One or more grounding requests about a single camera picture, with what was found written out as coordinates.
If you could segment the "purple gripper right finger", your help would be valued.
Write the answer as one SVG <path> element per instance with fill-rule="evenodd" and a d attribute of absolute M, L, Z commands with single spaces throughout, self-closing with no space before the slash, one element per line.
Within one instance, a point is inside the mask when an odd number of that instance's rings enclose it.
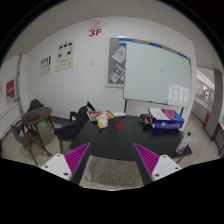
<path fill-rule="evenodd" d="M 147 173 L 153 181 L 157 181 L 181 170 L 181 167 L 168 155 L 159 156 L 151 150 L 136 143 L 134 143 L 134 147 L 137 150 Z"/>

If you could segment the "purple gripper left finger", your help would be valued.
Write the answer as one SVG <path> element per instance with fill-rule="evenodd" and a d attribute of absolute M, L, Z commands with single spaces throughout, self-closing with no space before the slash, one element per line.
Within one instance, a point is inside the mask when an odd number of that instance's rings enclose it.
<path fill-rule="evenodd" d="M 65 180 L 71 180 L 72 176 L 78 173 L 89 146 L 90 144 L 86 143 L 73 149 L 66 155 L 58 153 L 46 162 L 42 169 Z"/>

